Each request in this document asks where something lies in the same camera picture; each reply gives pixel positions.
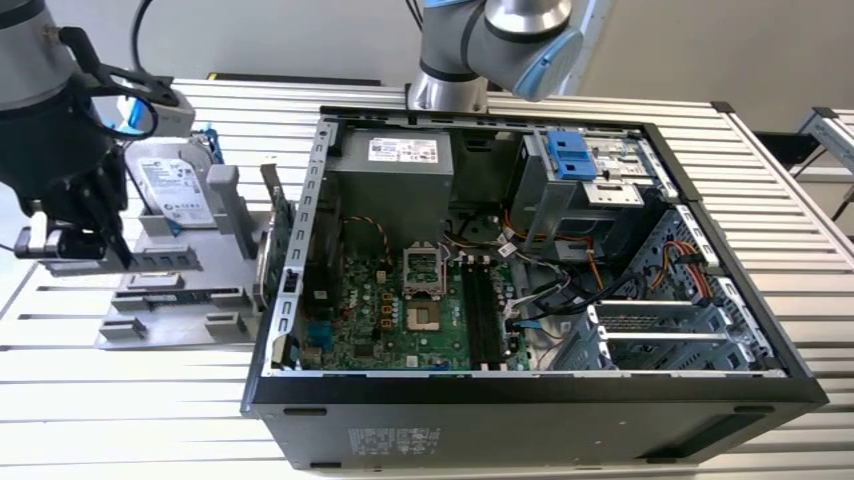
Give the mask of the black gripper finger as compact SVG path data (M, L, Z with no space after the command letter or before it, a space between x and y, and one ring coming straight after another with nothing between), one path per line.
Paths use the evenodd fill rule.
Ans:
M40 198L24 199L29 225L14 241L14 256L32 260L131 260L120 212L127 208L124 171L97 168L60 181Z

